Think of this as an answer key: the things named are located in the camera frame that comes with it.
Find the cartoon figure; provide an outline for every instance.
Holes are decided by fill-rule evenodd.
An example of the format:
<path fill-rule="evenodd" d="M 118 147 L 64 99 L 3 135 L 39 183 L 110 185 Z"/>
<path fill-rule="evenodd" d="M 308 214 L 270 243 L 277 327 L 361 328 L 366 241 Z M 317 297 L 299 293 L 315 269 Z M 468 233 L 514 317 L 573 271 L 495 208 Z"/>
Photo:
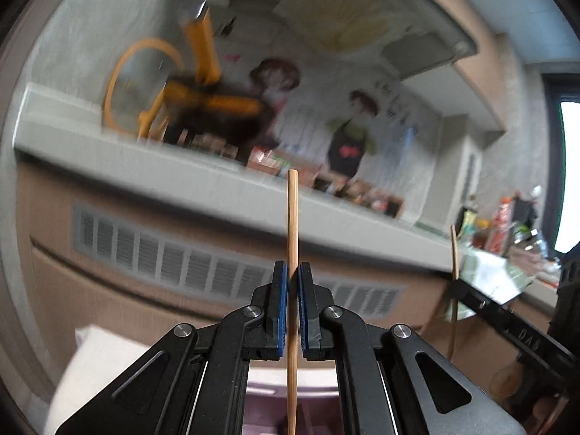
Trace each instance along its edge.
<path fill-rule="evenodd" d="M 333 133 L 327 159 L 331 170 L 349 178 L 356 175 L 363 155 L 375 155 L 376 145 L 367 127 L 378 115 L 379 106 L 366 92 L 350 92 L 350 119 L 333 119 L 326 123 Z"/>
<path fill-rule="evenodd" d="M 277 58 L 264 59 L 260 65 L 250 71 L 251 91 L 260 95 L 274 108 L 276 114 L 282 111 L 288 100 L 288 92 L 300 84 L 300 70 L 294 63 Z M 272 126 L 257 147 L 275 149 L 279 146 L 272 135 Z"/>

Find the white countertop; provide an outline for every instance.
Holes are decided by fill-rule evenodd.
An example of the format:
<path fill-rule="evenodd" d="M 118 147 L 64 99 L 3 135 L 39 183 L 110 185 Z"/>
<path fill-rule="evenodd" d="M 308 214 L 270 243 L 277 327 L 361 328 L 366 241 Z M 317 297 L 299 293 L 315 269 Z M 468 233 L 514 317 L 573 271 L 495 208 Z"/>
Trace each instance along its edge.
<path fill-rule="evenodd" d="M 13 146 L 120 189 L 286 234 L 286 184 L 239 164 L 101 127 L 100 108 L 37 85 L 22 99 Z M 450 244 L 435 235 L 317 191 L 301 190 L 300 237 L 363 256 L 451 270 Z"/>

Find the silver bolt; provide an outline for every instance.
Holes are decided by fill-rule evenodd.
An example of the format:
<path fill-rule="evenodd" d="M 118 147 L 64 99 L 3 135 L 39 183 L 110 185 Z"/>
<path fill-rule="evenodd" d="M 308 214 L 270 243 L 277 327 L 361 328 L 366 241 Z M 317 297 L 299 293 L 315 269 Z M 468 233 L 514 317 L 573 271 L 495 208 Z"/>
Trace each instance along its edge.
<path fill-rule="evenodd" d="M 337 319 L 342 315 L 342 309 L 338 306 L 328 306 L 324 310 L 324 314 L 331 319 Z"/>
<path fill-rule="evenodd" d="M 411 336 L 411 328 L 405 324 L 398 324 L 393 328 L 393 333 L 400 339 L 406 339 Z"/>
<path fill-rule="evenodd" d="M 262 313 L 262 309 L 257 306 L 246 306 L 244 308 L 244 315 L 246 317 L 258 317 Z"/>
<path fill-rule="evenodd" d="M 178 324 L 173 327 L 173 333 L 177 337 L 188 337 L 191 335 L 193 328 L 189 324 Z"/>

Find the white ceiling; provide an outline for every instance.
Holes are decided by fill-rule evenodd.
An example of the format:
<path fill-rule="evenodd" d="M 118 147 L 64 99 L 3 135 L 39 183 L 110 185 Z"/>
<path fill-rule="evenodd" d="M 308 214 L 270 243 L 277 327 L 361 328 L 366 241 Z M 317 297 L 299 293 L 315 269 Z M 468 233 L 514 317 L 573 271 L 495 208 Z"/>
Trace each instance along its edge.
<path fill-rule="evenodd" d="M 553 0 L 469 0 L 525 63 L 580 61 L 580 41 Z"/>

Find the wooden chopstick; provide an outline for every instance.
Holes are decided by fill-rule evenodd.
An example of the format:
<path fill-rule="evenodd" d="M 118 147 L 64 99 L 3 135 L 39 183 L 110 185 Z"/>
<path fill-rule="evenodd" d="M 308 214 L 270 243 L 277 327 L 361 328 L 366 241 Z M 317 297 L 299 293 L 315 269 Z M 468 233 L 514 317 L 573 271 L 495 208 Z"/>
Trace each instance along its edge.
<path fill-rule="evenodd" d="M 298 171 L 288 170 L 288 435 L 296 434 L 298 378 Z"/>
<path fill-rule="evenodd" d="M 459 279 L 459 264 L 457 261 L 457 236 L 455 235 L 455 226 L 451 225 L 451 254 L 453 258 L 453 280 Z M 451 336 L 449 337 L 449 346 L 447 347 L 447 359 L 453 360 L 455 353 L 455 340 L 457 338 L 457 307 L 456 299 L 451 299 Z"/>

